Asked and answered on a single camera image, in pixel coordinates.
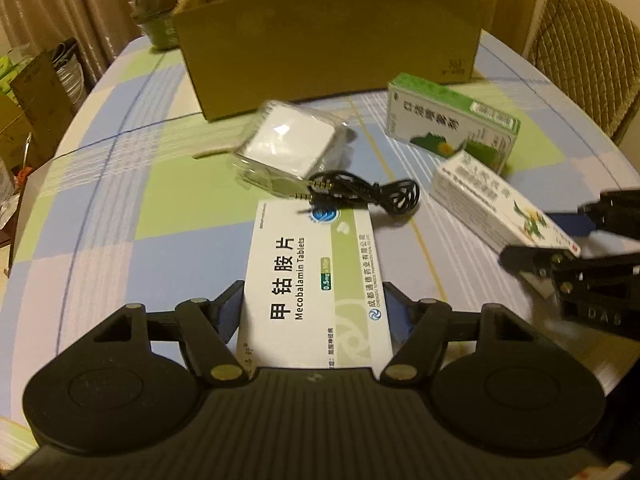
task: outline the metal screw head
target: metal screw head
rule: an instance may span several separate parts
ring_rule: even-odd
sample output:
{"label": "metal screw head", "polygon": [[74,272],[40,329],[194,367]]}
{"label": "metal screw head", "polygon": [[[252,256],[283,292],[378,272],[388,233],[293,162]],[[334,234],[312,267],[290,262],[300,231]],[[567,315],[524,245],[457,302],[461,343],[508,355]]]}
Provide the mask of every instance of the metal screw head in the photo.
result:
{"label": "metal screw head", "polygon": [[560,292],[564,294],[571,294],[573,290],[574,290],[574,286],[569,282],[563,282],[560,285]]}
{"label": "metal screw head", "polygon": [[211,377],[218,381],[233,381],[242,375],[242,368],[237,365],[218,365],[211,369]]}
{"label": "metal screw head", "polygon": [[418,374],[418,370],[411,365],[391,365],[385,368],[385,374],[395,381],[409,381]]}

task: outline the plaid tablecloth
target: plaid tablecloth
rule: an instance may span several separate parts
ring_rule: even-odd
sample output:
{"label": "plaid tablecloth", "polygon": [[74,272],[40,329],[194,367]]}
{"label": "plaid tablecloth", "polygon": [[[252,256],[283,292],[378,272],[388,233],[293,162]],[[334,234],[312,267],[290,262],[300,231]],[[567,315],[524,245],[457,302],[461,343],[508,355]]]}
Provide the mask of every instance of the plaid tablecloth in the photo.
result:
{"label": "plaid tablecloth", "polygon": [[[522,120],[507,179],[545,210],[571,210],[601,189],[640,185],[638,174],[580,108],[489,34],[466,94]],[[382,275],[412,298],[459,310],[503,303],[558,341],[610,391],[640,345],[562,322],[557,308],[507,275],[496,255],[428,197],[441,160],[383,133],[386,92],[321,100],[356,132],[350,170],[424,190],[402,226],[372,213]],[[11,462],[29,445],[22,391],[43,364],[128,302],[149,311],[214,298],[244,278],[261,190],[236,181],[228,155],[194,160],[211,136],[246,121],[208,124],[179,50],[133,41],[98,83],[63,139],[18,248],[0,310],[0,444]],[[608,235],[587,252],[638,245]],[[177,345],[155,344],[180,360]]]}

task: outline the green box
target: green box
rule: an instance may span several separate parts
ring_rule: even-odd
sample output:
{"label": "green box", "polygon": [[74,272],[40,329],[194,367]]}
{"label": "green box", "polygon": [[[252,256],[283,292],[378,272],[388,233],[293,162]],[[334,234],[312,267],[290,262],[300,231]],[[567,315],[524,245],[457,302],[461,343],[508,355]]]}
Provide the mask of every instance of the green box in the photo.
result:
{"label": "green box", "polygon": [[0,78],[3,78],[14,67],[9,56],[0,57]]}
{"label": "green box", "polygon": [[331,290],[331,258],[320,258],[320,288]]}
{"label": "green box", "polygon": [[13,81],[20,71],[17,68],[13,70],[9,70],[8,73],[4,74],[4,76],[0,77],[0,92],[3,94],[8,94],[11,91],[11,81]]}
{"label": "green box", "polygon": [[520,120],[437,83],[402,73],[389,83],[387,135],[449,158],[465,150],[500,173]]}

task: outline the chair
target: chair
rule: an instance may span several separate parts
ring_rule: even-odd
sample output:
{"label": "chair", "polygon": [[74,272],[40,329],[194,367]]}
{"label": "chair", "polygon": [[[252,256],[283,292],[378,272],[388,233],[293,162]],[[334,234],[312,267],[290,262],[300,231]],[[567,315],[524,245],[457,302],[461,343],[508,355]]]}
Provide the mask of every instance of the chair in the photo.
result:
{"label": "chair", "polygon": [[616,140],[640,91],[640,29],[606,0],[560,3],[553,19],[546,0],[527,60]]}

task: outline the table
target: table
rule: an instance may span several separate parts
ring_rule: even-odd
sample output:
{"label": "table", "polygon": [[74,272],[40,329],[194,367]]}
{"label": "table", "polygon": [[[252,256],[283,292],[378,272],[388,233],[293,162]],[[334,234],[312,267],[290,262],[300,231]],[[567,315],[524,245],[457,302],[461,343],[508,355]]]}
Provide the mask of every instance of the table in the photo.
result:
{"label": "table", "polygon": [[[601,189],[640,186],[577,105],[486,33],[476,69],[458,89],[522,120],[507,180],[532,202],[571,210]],[[557,307],[507,275],[494,253],[432,202],[426,191],[441,160],[384,135],[386,92],[314,105],[355,131],[351,171],[380,182],[409,176],[425,191],[404,225],[372,213],[385,280],[411,298],[441,298],[459,310],[502,303],[612,390],[640,356],[640,344],[561,321]],[[191,154],[213,134],[236,136],[245,122],[206,123],[180,51],[153,53],[146,38],[133,41],[89,95],[33,207],[0,310],[6,453],[17,456],[30,445],[21,410],[28,379],[111,312],[129,302],[156,311],[215,298],[244,278],[256,205],[267,195],[236,181],[230,156]],[[604,254],[639,245],[597,234],[584,247]],[[154,351],[180,360],[177,344],[154,344]]]}

